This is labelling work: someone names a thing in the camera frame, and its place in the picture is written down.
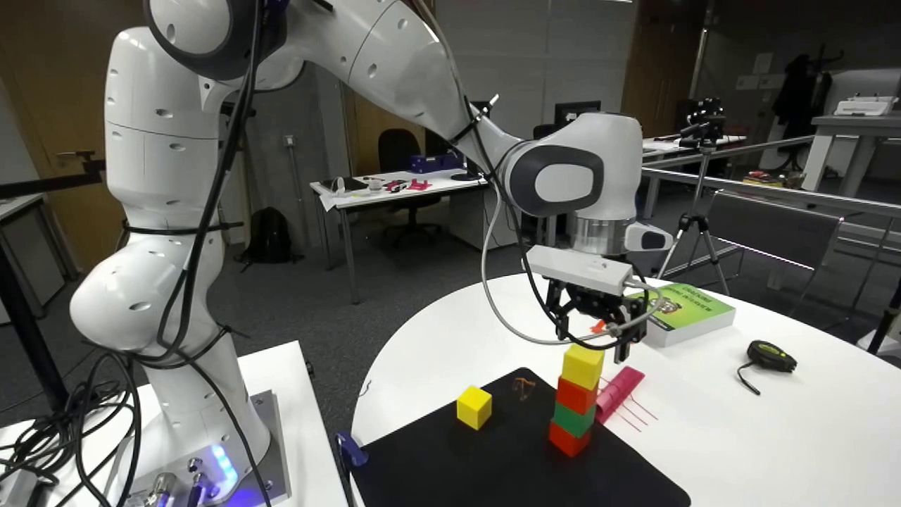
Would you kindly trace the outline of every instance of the floor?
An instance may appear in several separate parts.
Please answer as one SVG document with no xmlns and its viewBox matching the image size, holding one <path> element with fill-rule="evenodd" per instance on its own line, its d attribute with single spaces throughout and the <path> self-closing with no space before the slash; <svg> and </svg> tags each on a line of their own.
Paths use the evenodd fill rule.
<svg viewBox="0 0 901 507">
<path fill-rule="evenodd" d="M 689 193 L 665 186 L 655 217 L 649 222 L 676 228 L 678 214 L 687 210 Z M 297 340 L 310 360 L 312 387 L 321 402 L 327 431 L 334 436 L 351 424 L 357 390 L 369 363 L 390 333 L 424 304 L 441 300 L 451 291 L 478 283 L 478 253 L 452 238 L 437 242 L 402 242 L 386 249 L 379 242 L 383 222 L 361 222 L 357 239 L 357 274 L 361 304 L 348 304 L 343 269 L 327 271 L 321 259 L 297 259 L 289 266 L 250 266 L 224 262 L 223 277 L 212 288 L 213 317 L 240 329 L 240 353 L 265 350 L 283 340 Z M 659 266 L 659 256 L 637 259 L 645 271 Z M 780 277 L 780 288 L 769 291 L 772 262 L 745 259 L 744 277 L 733 283 L 733 294 L 748 301 L 786 310 L 793 300 L 792 288 L 801 280 L 792 271 Z M 490 256 L 490 274 L 514 274 L 514 249 L 500 249 Z M 855 340 L 875 328 L 890 291 L 899 283 L 899 269 L 879 269 L 855 310 L 848 310 L 863 266 L 859 259 L 830 259 L 816 277 L 811 300 L 800 308 L 797 318 L 832 333 L 837 338 Z M 685 274 L 682 280 L 717 288 L 710 269 Z M 78 338 L 68 317 L 68 300 L 72 288 L 60 294 L 47 317 L 40 318 L 44 340 L 65 373 L 65 381 L 76 387 L 99 353 Z M 44 414 L 40 387 L 19 353 L 10 328 L 0 328 L 0 424 Z"/>
</svg>

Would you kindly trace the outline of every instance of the chair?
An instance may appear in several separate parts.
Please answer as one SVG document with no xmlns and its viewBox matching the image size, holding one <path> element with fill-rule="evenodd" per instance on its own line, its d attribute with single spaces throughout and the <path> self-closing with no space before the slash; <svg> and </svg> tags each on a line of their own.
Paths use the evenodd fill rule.
<svg viewBox="0 0 901 507">
<path fill-rule="evenodd" d="M 730 294 L 730 286 L 717 266 L 720 256 L 711 246 L 711 238 L 733 249 L 751 250 L 751 253 L 778 259 L 783 266 L 811 271 L 811 277 L 801 283 L 800 300 L 792 304 L 793 310 L 800 301 L 804 301 L 804 294 L 816 271 L 825 266 L 825 256 L 830 253 L 842 222 L 845 219 L 837 214 L 823 214 L 823 212 L 797 210 L 789 204 L 772 204 L 772 200 L 745 197 L 745 195 L 720 188 L 711 195 L 707 217 L 678 219 L 676 246 L 666 253 L 665 266 L 659 269 L 659 277 L 666 277 L 671 259 L 682 246 L 685 231 L 689 226 L 697 226 L 697 233 L 707 242 L 710 262 L 720 277 L 724 294 Z"/>
<path fill-rule="evenodd" d="M 407 131 L 383 131 L 376 136 L 376 157 L 379 157 L 379 173 L 400 173 L 410 169 L 410 157 L 423 156 L 420 141 Z M 404 210 L 407 222 L 404 233 L 420 231 L 420 210 L 438 204 L 441 197 L 416 197 L 416 200 L 402 200 L 400 207 L 390 207 L 390 212 Z"/>
</svg>

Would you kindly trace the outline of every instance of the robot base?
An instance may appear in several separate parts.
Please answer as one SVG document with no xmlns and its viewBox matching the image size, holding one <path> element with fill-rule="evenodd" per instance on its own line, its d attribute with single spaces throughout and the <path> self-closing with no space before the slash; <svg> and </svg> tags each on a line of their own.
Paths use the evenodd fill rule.
<svg viewBox="0 0 901 507">
<path fill-rule="evenodd" d="M 288 484 L 288 462 L 283 462 L 283 433 L 282 433 L 282 417 L 278 417 L 278 402 L 274 393 L 258 393 L 250 397 L 258 421 L 269 431 L 269 448 L 261 456 L 258 477 L 268 484 L 269 501 L 275 500 L 289 500 L 289 484 Z M 161 421 L 152 421 L 145 431 L 145 442 L 152 442 L 152 433 Z M 175 469 L 182 466 L 181 459 L 172 459 L 172 466 L 158 469 L 152 474 L 144 474 L 136 479 L 133 495 L 126 507 L 193 507 L 206 505 L 198 495 L 202 493 L 200 488 L 188 488 L 175 479 Z M 252 474 L 247 474 L 234 493 L 224 500 L 223 507 L 255 507 L 265 505 L 258 493 L 258 481 Z"/>
</svg>

